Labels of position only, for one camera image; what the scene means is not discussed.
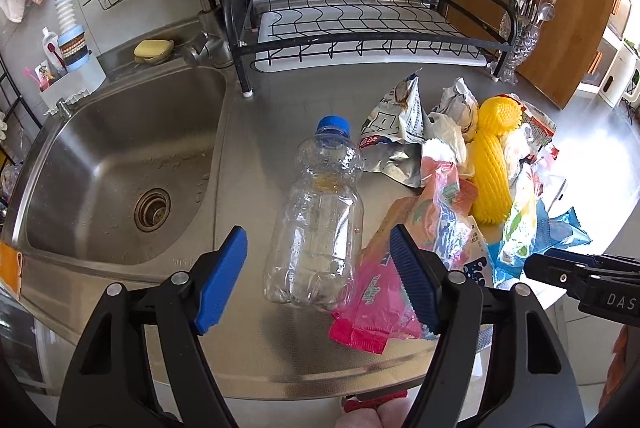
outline yellow fruit net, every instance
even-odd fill
[[[498,136],[518,128],[521,120],[520,105],[504,96],[489,98],[478,109],[478,130],[471,149],[472,180],[478,187],[471,214],[478,223],[499,224],[509,215],[509,179]]]

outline blue gripper pad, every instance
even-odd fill
[[[405,238],[399,226],[391,230],[389,252],[418,321],[431,332],[439,332],[435,287],[417,259],[420,250],[413,239]]]
[[[198,335],[216,325],[234,289],[247,252],[246,231],[236,226],[220,248],[218,264],[200,291],[200,307],[194,321]]]

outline sink drain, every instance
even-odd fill
[[[141,231],[157,230],[169,216],[171,199],[161,188],[154,188],[145,193],[136,204],[134,218]]]

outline yellow sponge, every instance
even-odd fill
[[[139,63],[156,64],[165,60],[173,49],[173,40],[142,40],[133,53]]]
[[[478,130],[471,149],[478,198],[471,214],[480,224],[499,224],[511,211],[509,179],[499,135],[515,130],[522,120],[520,105],[503,96],[486,100],[478,110]]]

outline clear plastic bottle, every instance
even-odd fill
[[[276,303],[340,310],[353,289],[364,207],[356,180],[360,150],[338,116],[318,123],[296,155],[298,176],[273,230],[264,297]]]

